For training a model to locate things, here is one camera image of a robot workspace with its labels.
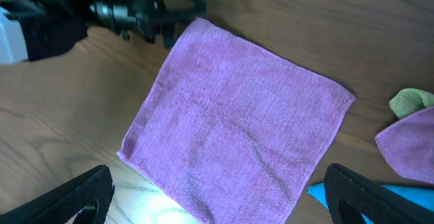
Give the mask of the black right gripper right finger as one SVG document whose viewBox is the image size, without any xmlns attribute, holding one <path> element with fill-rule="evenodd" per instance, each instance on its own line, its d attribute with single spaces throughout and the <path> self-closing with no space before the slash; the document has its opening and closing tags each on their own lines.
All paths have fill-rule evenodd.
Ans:
<svg viewBox="0 0 434 224">
<path fill-rule="evenodd" d="M 429 224 L 433 211 L 417 205 L 340 165 L 330 164 L 324 176 L 325 197 L 335 224 Z"/>
</svg>

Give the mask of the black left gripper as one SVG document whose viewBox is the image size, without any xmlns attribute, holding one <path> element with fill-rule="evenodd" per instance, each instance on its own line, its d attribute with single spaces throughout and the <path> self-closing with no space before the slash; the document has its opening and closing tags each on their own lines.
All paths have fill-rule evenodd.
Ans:
<svg viewBox="0 0 434 224">
<path fill-rule="evenodd" d="M 174 23 L 187 23 L 204 16 L 204 0 L 92 0 L 90 20 L 130 40 L 136 33 L 146 42 L 154 43 L 157 35 L 164 44 L 175 43 Z"/>
</svg>

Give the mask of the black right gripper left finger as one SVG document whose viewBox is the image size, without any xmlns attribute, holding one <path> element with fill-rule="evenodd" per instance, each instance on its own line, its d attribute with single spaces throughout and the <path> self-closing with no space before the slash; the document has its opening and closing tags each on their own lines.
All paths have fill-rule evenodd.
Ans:
<svg viewBox="0 0 434 224">
<path fill-rule="evenodd" d="M 115 186 L 109 167 L 99 165 L 34 200 L 1 215 L 2 223 L 104 223 Z"/>
</svg>

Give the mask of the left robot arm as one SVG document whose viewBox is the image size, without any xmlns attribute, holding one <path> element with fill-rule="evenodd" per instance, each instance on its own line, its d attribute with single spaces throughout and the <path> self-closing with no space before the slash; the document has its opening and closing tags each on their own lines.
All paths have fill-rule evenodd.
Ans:
<svg viewBox="0 0 434 224">
<path fill-rule="evenodd" d="M 34 62 L 69 52 L 98 26 L 174 45 L 176 24 L 204 14 L 202 0 L 1 0 L 1 64 Z"/>
</svg>

